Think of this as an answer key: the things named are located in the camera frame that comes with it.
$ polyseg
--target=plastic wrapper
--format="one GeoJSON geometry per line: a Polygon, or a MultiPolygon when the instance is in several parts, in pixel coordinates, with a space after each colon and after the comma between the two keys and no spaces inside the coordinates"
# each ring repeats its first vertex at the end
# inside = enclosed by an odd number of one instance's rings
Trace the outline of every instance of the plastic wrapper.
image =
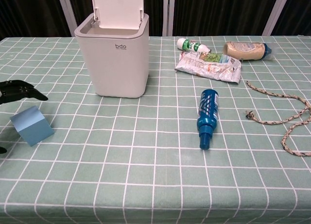
{"type": "Polygon", "coordinates": [[[181,52],[176,70],[224,82],[239,83],[241,62],[215,52],[181,52]]]}

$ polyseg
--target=bdo logo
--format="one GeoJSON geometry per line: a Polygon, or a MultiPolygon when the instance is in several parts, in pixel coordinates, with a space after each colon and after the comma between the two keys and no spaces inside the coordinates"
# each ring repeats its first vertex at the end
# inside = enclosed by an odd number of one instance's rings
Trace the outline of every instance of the bdo logo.
{"type": "Polygon", "coordinates": [[[115,44],[115,45],[116,45],[116,49],[126,50],[126,45],[123,45],[123,44],[121,44],[121,45],[115,44]]]}

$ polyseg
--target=rope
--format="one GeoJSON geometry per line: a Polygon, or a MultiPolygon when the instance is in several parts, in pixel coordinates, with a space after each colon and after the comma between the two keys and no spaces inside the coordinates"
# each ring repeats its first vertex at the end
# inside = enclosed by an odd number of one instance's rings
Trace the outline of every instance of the rope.
{"type": "Polygon", "coordinates": [[[305,125],[305,124],[308,124],[311,122],[311,104],[305,100],[305,99],[302,99],[296,95],[288,95],[288,94],[276,94],[276,93],[273,93],[273,92],[268,92],[264,89],[260,89],[260,88],[256,88],[255,86],[253,86],[249,81],[246,81],[246,84],[252,88],[253,90],[255,91],[258,91],[260,93],[263,93],[263,94],[266,94],[266,95],[270,95],[270,96],[275,96],[275,97],[280,97],[280,98],[293,98],[293,99],[297,99],[299,101],[301,101],[304,105],[305,105],[305,108],[302,109],[301,111],[298,112],[298,114],[296,115],[293,115],[283,121],[260,121],[258,120],[256,117],[255,117],[255,114],[253,111],[247,111],[246,112],[246,118],[248,118],[249,120],[253,120],[257,123],[261,123],[261,124],[268,124],[268,125],[274,125],[274,124],[281,124],[281,123],[286,123],[286,122],[289,122],[293,119],[296,119],[296,118],[299,118],[305,111],[309,111],[309,118],[304,120],[304,121],[301,121],[301,122],[297,122],[295,124],[293,124],[292,126],[290,126],[290,128],[286,131],[284,137],[282,138],[282,141],[281,141],[281,144],[283,146],[283,149],[294,155],[294,156],[299,156],[299,157],[310,157],[311,156],[311,152],[307,152],[307,153],[303,153],[303,152],[300,152],[300,151],[294,151],[292,149],[290,149],[287,145],[286,145],[286,139],[287,137],[290,135],[290,133],[293,131],[293,129],[297,126],[300,126],[300,125],[305,125]]]}

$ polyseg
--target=blue spray bottle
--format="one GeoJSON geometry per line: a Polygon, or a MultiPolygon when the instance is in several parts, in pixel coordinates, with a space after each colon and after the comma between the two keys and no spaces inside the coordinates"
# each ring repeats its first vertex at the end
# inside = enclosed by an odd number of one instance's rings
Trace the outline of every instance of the blue spray bottle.
{"type": "Polygon", "coordinates": [[[200,137],[200,148],[209,149],[209,140],[217,127],[218,93],[213,89],[206,89],[201,94],[197,127],[200,137]]]}

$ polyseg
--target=trash can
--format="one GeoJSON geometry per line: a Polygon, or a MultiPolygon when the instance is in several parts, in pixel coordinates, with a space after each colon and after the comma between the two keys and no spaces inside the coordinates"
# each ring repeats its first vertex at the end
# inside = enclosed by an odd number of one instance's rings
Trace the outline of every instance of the trash can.
{"type": "Polygon", "coordinates": [[[75,30],[95,92],[138,98],[149,74],[149,16],[143,0],[92,0],[94,12],[75,30]]]}

